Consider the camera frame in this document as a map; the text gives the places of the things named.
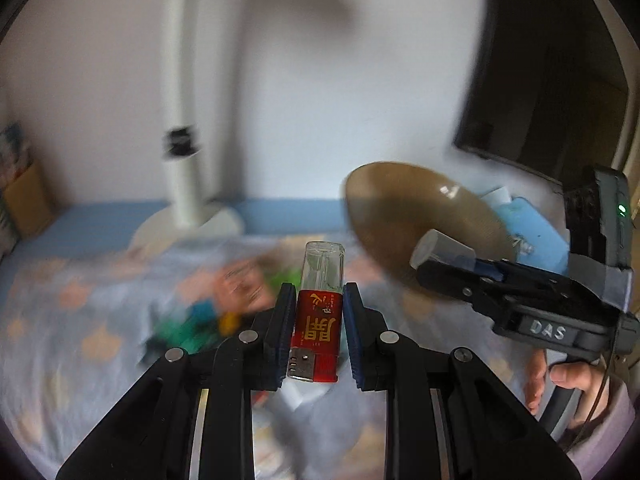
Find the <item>person's right hand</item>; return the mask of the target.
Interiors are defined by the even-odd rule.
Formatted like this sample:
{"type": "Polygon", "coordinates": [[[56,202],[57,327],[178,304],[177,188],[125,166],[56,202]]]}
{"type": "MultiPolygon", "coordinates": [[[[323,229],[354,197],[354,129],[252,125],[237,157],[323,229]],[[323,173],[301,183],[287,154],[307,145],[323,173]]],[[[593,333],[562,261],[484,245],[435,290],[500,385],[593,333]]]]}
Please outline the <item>person's right hand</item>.
{"type": "Polygon", "coordinates": [[[546,352],[536,349],[527,365],[527,382],[524,387],[525,404],[536,415],[549,379],[555,387],[582,393],[570,429],[585,425],[604,413],[608,406],[610,381],[601,388],[604,371],[600,367],[584,362],[560,363],[548,367],[546,352]]]}

